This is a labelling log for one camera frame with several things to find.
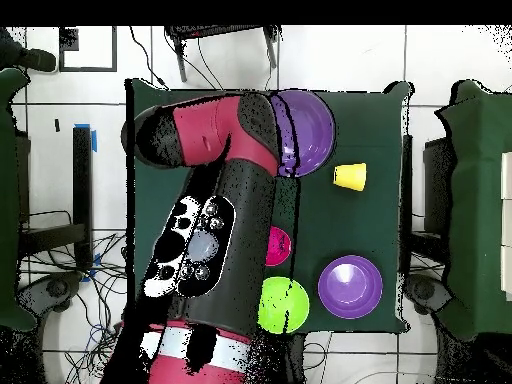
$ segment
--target yellow cup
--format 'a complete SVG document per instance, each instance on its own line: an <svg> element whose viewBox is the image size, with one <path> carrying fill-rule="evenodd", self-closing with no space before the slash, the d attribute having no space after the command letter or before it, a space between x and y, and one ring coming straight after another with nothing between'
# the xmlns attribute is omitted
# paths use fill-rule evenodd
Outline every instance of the yellow cup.
<svg viewBox="0 0 512 384"><path fill-rule="evenodd" d="M333 183L340 187L363 191L366 182L366 163L340 165L334 168Z"/></svg>

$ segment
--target grout line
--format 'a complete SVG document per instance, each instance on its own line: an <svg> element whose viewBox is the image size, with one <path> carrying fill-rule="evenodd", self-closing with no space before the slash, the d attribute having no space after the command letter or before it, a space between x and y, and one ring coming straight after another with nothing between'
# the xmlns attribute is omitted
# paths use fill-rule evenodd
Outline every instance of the grout line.
<svg viewBox="0 0 512 384"><path fill-rule="evenodd" d="M324 355L324 352L310 352L310 351L304 351L304 353L312 353L315 355ZM420 355L427 355L427 356L434 356L437 355L437 353L433 352L325 352L326 355L330 354L337 354L337 355L412 355L412 356L420 356Z"/></svg>
<svg viewBox="0 0 512 384"><path fill-rule="evenodd" d="M279 64L281 57L281 33L279 31L277 32L277 90L279 90Z"/></svg>
<svg viewBox="0 0 512 384"><path fill-rule="evenodd" d="M126 231L126 228L93 228L91 231Z"/></svg>
<svg viewBox="0 0 512 384"><path fill-rule="evenodd" d="M436 109L441 109L442 107L446 107L446 105L442 106L442 105L409 105L409 107L424 107L424 108L436 108Z"/></svg>
<svg viewBox="0 0 512 384"><path fill-rule="evenodd" d="M151 70L154 72L153 69L153 27L149 27L149 42L150 42L150 54L151 54ZM151 84L153 84L153 72L151 72Z"/></svg>
<svg viewBox="0 0 512 384"><path fill-rule="evenodd" d="M398 371L400 370L400 334L396 336L396 375L395 384L398 384Z"/></svg>
<svg viewBox="0 0 512 384"><path fill-rule="evenodd" d="M23 44L24 44L24 47L27 48L27 27L25 27L24 32L25 32L25 37L24 37L25 40L24 40ZM23 89L25 90L25 131L26 131L27 137L28 137L28 84ZM29 186L29 193L30 193L30 163L29 163L28 168L29 168L28 186ZM30 231L30 216L28 217L27 228ZM32 284L32 273L30 272L30 256L28 257L27 269L28 269L28 284L30 285L30 284Z"/></svg>
<svg viewBox="0 0 512 384"><path fill-rule="evenodd" d="M29 106L126 106L126 103L12 103L13 105Z"/></svg>
<svg viewBox="0 0 512 384"><path fill-rule="evenodd" d="M43 353L91 353L90 350L58 350L58 349L43 349ZM111 353L112 349L98 350L97 352Z"/></svg>
<svg viewBox="0 0 512 384"><path fill-rule="evenodd" d="M407 25L404 25L404 75L403 75L404 81L406 81L406 79L405 79L406 71L407 71Z"/></svg>

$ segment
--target chair wheel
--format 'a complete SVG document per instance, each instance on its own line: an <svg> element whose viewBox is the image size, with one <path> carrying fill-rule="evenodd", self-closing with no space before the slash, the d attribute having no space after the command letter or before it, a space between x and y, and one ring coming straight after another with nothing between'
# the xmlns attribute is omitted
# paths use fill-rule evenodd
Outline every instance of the chair wheel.
<svg viewBox="0 0 512 384"><path fill-rule="evenodd" d="M71 299L65 300L60 305L53 308L53 312L61 313L67 310L71 306Z"/></svg>

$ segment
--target white box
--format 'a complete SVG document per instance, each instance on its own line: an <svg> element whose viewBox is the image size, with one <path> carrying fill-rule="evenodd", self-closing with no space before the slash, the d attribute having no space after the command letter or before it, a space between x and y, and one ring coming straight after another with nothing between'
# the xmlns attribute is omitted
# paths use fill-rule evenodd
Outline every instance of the white box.
<svg viewBox="0 0 512 384"><path fill-rule="evenodd" d="M501 290L512 293L512 247L501 246Z"/></svg>
<svg viewBox="0 0 512 384"><path fill-rule="evenodd" d="M501 154L501 198L512 199L512 152Z"/></svg>
<svg viewBox="0 0 512 384"><path fill-rule="evenodd" d="M501 206L501 244L512 247L512 200L508 199Z"/></svg>

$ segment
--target pink cup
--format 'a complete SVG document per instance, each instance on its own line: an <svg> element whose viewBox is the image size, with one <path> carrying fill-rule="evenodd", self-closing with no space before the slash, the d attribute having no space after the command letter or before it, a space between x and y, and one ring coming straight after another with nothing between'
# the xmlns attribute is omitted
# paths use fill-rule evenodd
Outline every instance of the pink cup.
<svg viewBox="0 0 512 384"><path fill-rule="evenodd" d="M288 234L281 230L281 228L270 227L265 265L276 266L282 264L291 251L292 243Z"/></svg>

